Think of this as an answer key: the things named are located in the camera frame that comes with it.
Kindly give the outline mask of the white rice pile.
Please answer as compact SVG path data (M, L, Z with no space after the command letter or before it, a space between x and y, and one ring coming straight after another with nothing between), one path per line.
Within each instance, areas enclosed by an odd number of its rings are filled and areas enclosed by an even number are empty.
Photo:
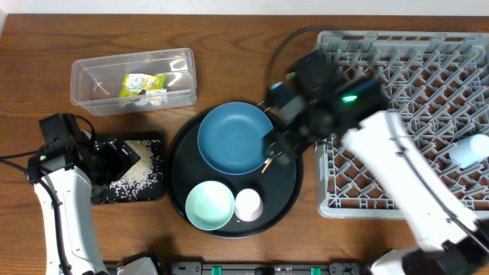
M156 182L157 165L153 161L159 160L159 157L154 156L151 146L159 142L156 139L126 141L127 145L140 157L140 160L121 179L109 185L109 189L115 192L117 199L135 201L138 195L141 195L145 189Z

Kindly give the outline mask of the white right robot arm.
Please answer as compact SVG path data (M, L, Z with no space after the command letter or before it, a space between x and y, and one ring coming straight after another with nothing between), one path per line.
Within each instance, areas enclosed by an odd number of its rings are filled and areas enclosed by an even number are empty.
M417 246L389 251L372 274L472 274L488 262L488 223L450 193L387 108L377 79L346 79L319 51L297 60L267 90L283 116L264 136L264 155L282 165L337 135L395 201Z

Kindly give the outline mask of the light blue cup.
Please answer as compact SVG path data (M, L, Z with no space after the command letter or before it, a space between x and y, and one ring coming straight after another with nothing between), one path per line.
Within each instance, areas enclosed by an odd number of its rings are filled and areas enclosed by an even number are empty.
M458 141L449 152L449 157L454 164L458 164L462 169L465 169L487 159L489 154L488 146L487 135L475 134Z

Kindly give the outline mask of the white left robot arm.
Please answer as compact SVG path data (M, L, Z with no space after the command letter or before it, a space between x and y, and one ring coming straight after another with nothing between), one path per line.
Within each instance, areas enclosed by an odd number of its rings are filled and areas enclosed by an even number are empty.
M107 274L92 221L92 198L139 160L123 140L97 143L80 117L56 113L40 120L45 144L28 160L44 219L48 274Z

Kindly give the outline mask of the yellow green snack wrapper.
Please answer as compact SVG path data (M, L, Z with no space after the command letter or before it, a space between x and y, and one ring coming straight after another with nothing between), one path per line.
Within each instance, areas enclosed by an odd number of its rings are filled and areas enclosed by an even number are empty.
M118 97L124 98L139 95L143 90L162 89L166 78L167 75L165 73L156 76L143 73L126 74Z

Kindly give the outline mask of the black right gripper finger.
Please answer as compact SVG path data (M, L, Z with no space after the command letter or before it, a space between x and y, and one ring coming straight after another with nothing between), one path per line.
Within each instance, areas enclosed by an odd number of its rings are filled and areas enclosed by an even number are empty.
M290 124L306 108L303 97L284 82L277 82L268 89L264 104L268 108L278 110L286 125Z
M264 136L264 153L281 166L286 166L302 155L300 135L290 129L273 128Z

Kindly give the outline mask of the blue plate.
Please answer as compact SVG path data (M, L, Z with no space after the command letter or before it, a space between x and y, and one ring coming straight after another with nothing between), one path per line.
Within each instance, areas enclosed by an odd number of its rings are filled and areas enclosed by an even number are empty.
M197 134L202 158L210 167L229 175L250 173L268 162L264 137L274 128L255 105L229 102L204 116Z

